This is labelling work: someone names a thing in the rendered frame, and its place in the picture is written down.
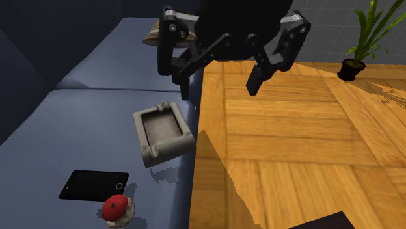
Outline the bitten red apple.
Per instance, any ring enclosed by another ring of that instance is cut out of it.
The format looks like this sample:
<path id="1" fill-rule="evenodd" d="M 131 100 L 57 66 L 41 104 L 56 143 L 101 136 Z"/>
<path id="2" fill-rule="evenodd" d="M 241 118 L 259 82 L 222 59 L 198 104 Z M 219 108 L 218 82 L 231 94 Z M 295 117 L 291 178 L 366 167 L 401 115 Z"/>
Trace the bitten red apple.
<path id="1" fill-rule="evenodd" d="M 127 226 L 132 221 L 134 214 L 134 202 L 124 195 L 114 195 L 108 198 L 101 209 L 102 219 L 112 229 Z"/>

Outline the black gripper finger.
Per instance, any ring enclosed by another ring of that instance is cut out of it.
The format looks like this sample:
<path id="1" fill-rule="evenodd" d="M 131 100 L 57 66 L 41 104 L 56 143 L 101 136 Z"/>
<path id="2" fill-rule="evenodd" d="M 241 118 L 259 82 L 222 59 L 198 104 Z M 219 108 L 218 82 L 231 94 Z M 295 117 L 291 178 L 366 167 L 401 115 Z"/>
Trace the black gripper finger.
<path id="1" fill-rule="evenodd" d="M 224 33 L 208 47 L 198 41 L 188 41 L 187 49 L 179 57 L 174 57 L 174 48 L 188 35 L 189 28 L 177 16 L 177 12 L 169 5 L 163 6 L 159 19 L 157 69 L 160 75 L 172 77 L 172 82 L 180 87 L 182 100 L 189 99 L 190 76 L 212 62 L 221 48 L 228 46 L 232 39 L 230 34 Z"/>
<path id="2" fill-rule="evenodd" d="M 256 43 L 255 34 L 248 37 L 256 60 L 246 83 L 251 96 L 257 95 L 262 83 L 271 79 L 276 71 L 286 72 L 291 69 L 311 28 L 311 23 L 298 10 L 294 10 L 291 16 L 283 17 L 280 25 L 281 36 L 271 56 L 263 46 Z"/>

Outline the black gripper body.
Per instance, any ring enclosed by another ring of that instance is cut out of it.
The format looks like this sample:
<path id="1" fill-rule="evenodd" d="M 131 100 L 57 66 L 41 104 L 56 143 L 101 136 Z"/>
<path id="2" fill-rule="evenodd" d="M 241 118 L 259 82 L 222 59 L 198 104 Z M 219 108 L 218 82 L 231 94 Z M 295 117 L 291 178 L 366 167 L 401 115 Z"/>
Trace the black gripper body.
<path id="1" fill-rule="evenodd" d="M 240 61 L 252 57 L 245 40 L 249 34 L 259 36 L 257 44 L 269 43 L 280 30 L 280 20 L 288 13 L 293 0 L 200 0 L 200 15 L 195 34 L 204 46 L 211 46 L 225 33 L 230 45 L 215 54 L 218 61 Z"/>

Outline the dark robot stand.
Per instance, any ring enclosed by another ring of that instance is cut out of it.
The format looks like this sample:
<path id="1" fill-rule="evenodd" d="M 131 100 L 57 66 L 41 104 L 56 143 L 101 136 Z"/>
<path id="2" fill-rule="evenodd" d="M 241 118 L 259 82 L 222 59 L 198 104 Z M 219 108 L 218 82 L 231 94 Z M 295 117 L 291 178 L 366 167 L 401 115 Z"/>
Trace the dark robot stand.
<path id="1" fill-rule="evenodd" d="M 343 211 L 309 221 L 290 229 L 355 229 Z"/>

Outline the striped brown cushion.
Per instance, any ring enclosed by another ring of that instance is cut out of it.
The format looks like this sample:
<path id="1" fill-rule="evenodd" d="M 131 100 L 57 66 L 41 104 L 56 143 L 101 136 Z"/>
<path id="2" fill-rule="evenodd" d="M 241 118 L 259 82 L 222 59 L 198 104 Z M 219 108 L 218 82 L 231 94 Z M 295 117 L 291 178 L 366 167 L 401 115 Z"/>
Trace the striped brown cushion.
<path id="1" fill-rule="evenodd" d="M 159 45 L 159 20 L 156 20 L 154 25 L 151 28 L 151 31 L 147 34 L 147 36 L 142 41 L 143 44 L 149 46 L 158 46 Z M 189 35 L 185 40 L 179 41 L 175 48 L 186 48 L 188 42 L 196 41 L 197 37 L 193 31 L 189 31 Z"/>

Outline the blue-grey sofa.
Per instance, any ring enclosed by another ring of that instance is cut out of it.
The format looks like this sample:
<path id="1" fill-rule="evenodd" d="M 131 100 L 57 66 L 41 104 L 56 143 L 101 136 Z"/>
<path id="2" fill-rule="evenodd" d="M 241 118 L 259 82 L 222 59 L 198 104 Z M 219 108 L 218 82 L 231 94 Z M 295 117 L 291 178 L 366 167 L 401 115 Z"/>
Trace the blue-grey sofa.
<path id="1" fill-rule="evenodd" d="M 174 102 L 197 133 L 203 73 L 182 100 L 153 24 L 121 0 L 0 0 L 0 229 L 110 229 L 100 202 L 60 198 L 75 170 L 128 173 L 124 229 L 189 229 L 195 153 L 146 168 L 133 114 Z"/>

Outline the black smartphone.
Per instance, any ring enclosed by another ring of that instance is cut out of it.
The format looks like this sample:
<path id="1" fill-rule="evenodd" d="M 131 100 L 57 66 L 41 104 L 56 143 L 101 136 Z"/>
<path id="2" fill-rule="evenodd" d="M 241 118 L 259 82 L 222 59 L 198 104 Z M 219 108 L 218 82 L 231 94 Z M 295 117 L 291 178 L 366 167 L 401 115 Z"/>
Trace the black smartphone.
<path id="1" fill-rule="evenodd" d="M 129 174 L 74 170 L 59 194 L 59 199 L 105 202 L 113 195 L 124 192 Z"/>

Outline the green plant in black pot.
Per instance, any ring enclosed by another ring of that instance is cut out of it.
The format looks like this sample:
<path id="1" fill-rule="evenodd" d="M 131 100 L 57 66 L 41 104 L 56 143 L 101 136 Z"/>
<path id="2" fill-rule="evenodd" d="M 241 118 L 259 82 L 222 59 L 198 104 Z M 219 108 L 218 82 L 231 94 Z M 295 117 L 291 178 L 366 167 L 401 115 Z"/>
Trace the green plant in black pot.
<path id="1" fill-rule="evenodd" d="M 376 13 L 378 2 L 378 0 L 370 0 L 367 14 L 362 10 L 355 9 L 360 23 L 360 35 L 357 46 L 349 47 L 346 52 L 346 55 L 354 53 L 353 58 L 344 59 L 340 70 L 337 72 L 338 78 L 342 81 L 354 81 L 357 74 L 366 68 L 362 60 L 367 56 L 371 56 L 374 60 L 376 58 L 375 52 L 380 49 L 384 49 L 388 53 L 387 48 L 380 46 L 378 41 L 406 18 L 406 12 L 403 12 L 390 22 L 399 9 L 406 4 L 406 0 L 396 0 L 383 18 L 381 17 L 384 13 L 383 10 Z"/>

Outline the grey rectangular ashtray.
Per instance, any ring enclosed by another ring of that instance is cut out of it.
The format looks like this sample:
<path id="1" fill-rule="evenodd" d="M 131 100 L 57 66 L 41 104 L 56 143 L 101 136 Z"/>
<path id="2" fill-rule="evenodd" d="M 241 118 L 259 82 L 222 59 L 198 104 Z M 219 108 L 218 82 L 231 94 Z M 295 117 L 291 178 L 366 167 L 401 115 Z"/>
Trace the grey rectangular ashtray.
<path id="1" fill-rule="evenodd" d="M 196 150 L 196 140 L 176 102 L 162 102 L 133 113 L 146 168 Z"/>

